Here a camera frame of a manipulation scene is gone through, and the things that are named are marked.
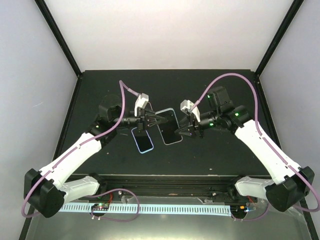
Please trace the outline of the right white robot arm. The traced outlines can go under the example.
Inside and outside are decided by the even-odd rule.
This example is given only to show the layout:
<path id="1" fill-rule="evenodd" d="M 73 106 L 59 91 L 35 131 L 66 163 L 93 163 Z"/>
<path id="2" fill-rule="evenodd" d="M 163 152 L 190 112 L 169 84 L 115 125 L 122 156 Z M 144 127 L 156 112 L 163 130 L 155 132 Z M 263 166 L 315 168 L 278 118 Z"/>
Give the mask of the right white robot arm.
<path id="1" fill-rule="evenodd" d="M 210 111 L 200 113 L 190 100 L 183 100 L 180 110 L 186 114 L 175 133 L 182 136 L 203 138 L 204 131 L 221 127 L 242 141 L 258 158 L 270 175 L 270 179 L 238 177 L 228 187 L 228 198 L 234 202 L 250 196 L 267 200 L 276 210 L 285 212 L 310 192 L 315 173 L 309 167 L 301 167 L 288 157 L 266 134 L 245 106 L 235 107 L 227 90 L 214 87 L 206 94 Z"/>

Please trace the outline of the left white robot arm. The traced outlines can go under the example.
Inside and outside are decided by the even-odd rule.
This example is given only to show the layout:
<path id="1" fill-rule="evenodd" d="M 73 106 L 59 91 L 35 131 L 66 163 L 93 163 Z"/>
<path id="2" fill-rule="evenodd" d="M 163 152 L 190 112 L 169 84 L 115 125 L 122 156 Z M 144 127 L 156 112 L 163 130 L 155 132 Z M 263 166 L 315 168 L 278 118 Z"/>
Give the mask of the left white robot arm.
<path id="1" fill-rule="evenodd" d="M 147 130 L 168 122 L 166 117 L 147 109 L 148 95 L 140 94 L 133 111 L 127 111 L 125 99 L 106 95 L 98 106 L 94 122 L 61 156 L 40 170 L 30 169 L 24 176 L 23 197 L 39 214 L 54 216 L 64 204 L 90 197 L 103 199 L 108 192 L 106 182 L 96 173 L 67 182 L 67 179 L 91 156 L 98 153 L 117 135 L 118 129 L 134 129 L 147 136 Z"/>

